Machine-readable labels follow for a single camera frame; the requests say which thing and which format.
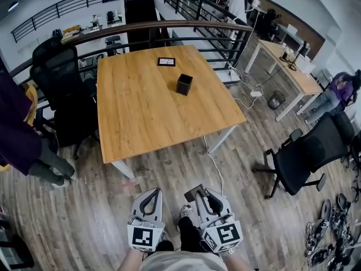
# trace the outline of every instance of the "wooden table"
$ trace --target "wooden table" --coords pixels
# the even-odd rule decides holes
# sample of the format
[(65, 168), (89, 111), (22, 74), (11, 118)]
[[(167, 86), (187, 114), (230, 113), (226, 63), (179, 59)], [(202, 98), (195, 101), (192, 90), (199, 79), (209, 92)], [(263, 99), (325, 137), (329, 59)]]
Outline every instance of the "wooden table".
[(263, 49), (275, 61), (268, 70), (268, 73), (271, 73), (278, 64), (279, 67), (282, 67), (283, 72), (289, 77), (289, 79), (300, 92), (296, 98), (286, 107), (286, 109), (276, 118), (276, 121), (280, 121), (304, 96), (312, 95), (309, 101), (297, 112), (297, 115), (300, 115), (323, 92), (322, 88), (311, 75), (304, 74), (296, 66), (295, 67), (297, 70), (293, 71), (287, 67), (287, 62), (283, 62), (279, 59), (280, 56), (284, 54), (284, 50), (282, 49), (281, 45), (264, 40), (260, 40), (258, 42), (258, 45), (244, 71), (245, 73), (249, 72), (260, 49)]
[[(158, 57), (175, 67), (157, 66)], [(98, 120), (103, 161), (134, 178), (122, 159), (223, 130), (213, 152), (237, 124), (241, 109), (193, 45), (135, 51), (98, 63)], [(193, 77), (188, 96), (175, 92), (178, 77)]]

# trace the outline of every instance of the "gray pants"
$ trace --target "gray pants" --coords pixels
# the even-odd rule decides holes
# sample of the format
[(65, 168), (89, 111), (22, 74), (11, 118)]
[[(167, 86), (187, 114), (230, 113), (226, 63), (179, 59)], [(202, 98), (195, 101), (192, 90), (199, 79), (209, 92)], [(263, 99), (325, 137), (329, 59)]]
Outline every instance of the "gray pants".
[(41, 154), (39, 159), (31, 166), (29, 175), (38, 177), (49, 183), (55, 183), (61, 186), (64, 183), (62, 176), (57, 176), (49, 166), (56, 168), (62, 176), (71, 177), (75, 170), (67, 162), (67, 160), (60, 158), (57, 154), (49, 149), (49, 142), (47, 139), (41, 141)]
[(314, 123), (319, 119), (325, 112), (333, 110), (338, 106), (340, 101), (338, 100), (336, 93), (330, 88), (327, 89), (323, 94), (317, 97), (312, 104), (310, 104), (305, 112), (309, 112), (315, 108), (315, 112), (311, 113), (307, 118), (307, 123)]

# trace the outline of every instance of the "purple shirt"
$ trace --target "purple shirt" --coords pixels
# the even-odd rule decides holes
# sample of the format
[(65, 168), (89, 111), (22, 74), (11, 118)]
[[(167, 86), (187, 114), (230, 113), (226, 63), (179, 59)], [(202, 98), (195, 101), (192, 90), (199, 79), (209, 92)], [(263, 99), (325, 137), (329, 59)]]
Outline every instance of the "purple shirt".
[(336, 94), (338, 100), (339, 101), (343, 100), (344, 102), (347, 102), (349, 100), (350, 96), (352, 95), (352, 92), (354, 91), (354, 88), (352, 86), (352, 81), (345, 81), (345, 85), (342, 88), (337, 89), (337, 85), (339, 85), (340, 83), (344, 83), (344, 82), (339, 82), (338, 79), (346, 74), (347, 72), (340, 72), (339, 74), (337, 74), (333, 78), (329, 86), (330, 89)]
[(12, 165), (27, 175), (40, 157), (41, 139), (24, 122), (32, 101), (5, 73), (0, 73), (0, 165)]

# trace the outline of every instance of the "power strip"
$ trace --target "power strip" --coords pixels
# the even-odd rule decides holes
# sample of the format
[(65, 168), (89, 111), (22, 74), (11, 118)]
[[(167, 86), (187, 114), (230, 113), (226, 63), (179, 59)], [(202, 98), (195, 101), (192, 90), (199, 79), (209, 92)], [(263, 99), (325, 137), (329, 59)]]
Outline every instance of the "power strip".
[(251, 97), (261, 97), (262, 93), (260, 91), (251, 91), (250, 96)]

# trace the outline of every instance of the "shoe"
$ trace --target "shoe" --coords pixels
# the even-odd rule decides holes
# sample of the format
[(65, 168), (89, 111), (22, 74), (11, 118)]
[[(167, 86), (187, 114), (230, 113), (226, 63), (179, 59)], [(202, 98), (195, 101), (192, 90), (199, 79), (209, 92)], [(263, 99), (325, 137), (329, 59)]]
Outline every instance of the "shoe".
[(59, 186), (55, 183), (52, 183), (52, 186), (56, 189), (61, 188), (61, 187), (68, 187), (68, 186), (70, 186), (70, 180), (68, 180), (67, 178), (64, 178), (64, 183), (62, 185)]
[(161, 241), (169, 241), (169, 235), (168, 235), (168, 232), (166, 231), (166, 229), (164, 229), (161, 234), (160, 242)]
[(193, 213), (193, 209), (190, 205), (184, 205), (180, 211), (180, 218), (190, 217)]
[(68, 163), (69, 163), (69, 165), (71, 165), (72, 167), (73, 167), (73, 169), (74, 169), (74, 173), (73, 173), (73, 175), (70, 177), (72, 180), (74, 180), (74, 181), (76, 181), (78, 178), (79, 178), (79, 175), (78, 175), (78, 172), (77, 172), (77, 169), (76, 169), (76, 167), (75, 167), (75, 163), (74, 163), (74, 161), (73, 160), (67, 160), (68, 161)]
[(70, 178), (71, 178), (72, 180), (76, 181), (76, 180), (79, 178), (78, 172), (75, 170), (74, 173), (73, 173), (73, 175), (72, 175)]

